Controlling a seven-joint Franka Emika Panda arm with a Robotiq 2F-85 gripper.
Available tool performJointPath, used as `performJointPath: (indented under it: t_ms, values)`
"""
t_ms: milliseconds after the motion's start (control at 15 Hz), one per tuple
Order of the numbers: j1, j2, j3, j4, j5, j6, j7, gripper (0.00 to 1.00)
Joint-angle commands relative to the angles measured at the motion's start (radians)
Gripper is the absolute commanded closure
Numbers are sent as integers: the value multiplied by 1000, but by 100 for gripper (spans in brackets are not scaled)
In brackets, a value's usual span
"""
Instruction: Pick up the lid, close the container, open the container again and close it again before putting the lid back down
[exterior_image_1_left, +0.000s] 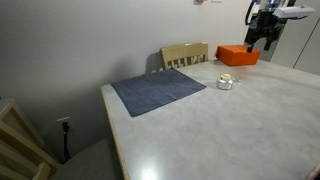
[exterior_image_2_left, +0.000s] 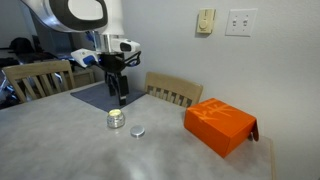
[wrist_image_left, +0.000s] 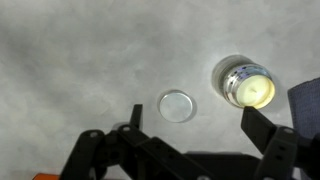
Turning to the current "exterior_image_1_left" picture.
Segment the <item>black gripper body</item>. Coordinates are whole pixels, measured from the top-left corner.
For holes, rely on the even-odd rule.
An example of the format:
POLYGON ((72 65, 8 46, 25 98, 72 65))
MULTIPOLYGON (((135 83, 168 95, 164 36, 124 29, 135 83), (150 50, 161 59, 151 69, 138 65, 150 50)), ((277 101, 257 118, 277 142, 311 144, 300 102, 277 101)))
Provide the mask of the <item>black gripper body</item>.
POLYGON ((272 11, 260 10, 257 17, 249 23, 245 42, 254 44, 259 39, 265 38, 268 43, 272 43, 278 39, 281 29, 279 19, 272 11))

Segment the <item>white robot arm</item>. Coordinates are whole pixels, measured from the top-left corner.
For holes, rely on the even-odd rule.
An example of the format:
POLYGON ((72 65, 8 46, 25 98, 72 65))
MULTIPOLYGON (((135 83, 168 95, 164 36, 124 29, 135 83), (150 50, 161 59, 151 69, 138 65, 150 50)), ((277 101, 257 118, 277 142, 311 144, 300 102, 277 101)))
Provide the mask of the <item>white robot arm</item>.
POLYGON ((245 16, 245 25, 249 27, 245 44, 247 51, 252 52, 254 44, 261 38, 266 39, 264 50, 268 51, 271 44, 279 39, 286 24, 286 19, 276 17, 276 8, 292 7, 296 0, 251 0, 245 16))

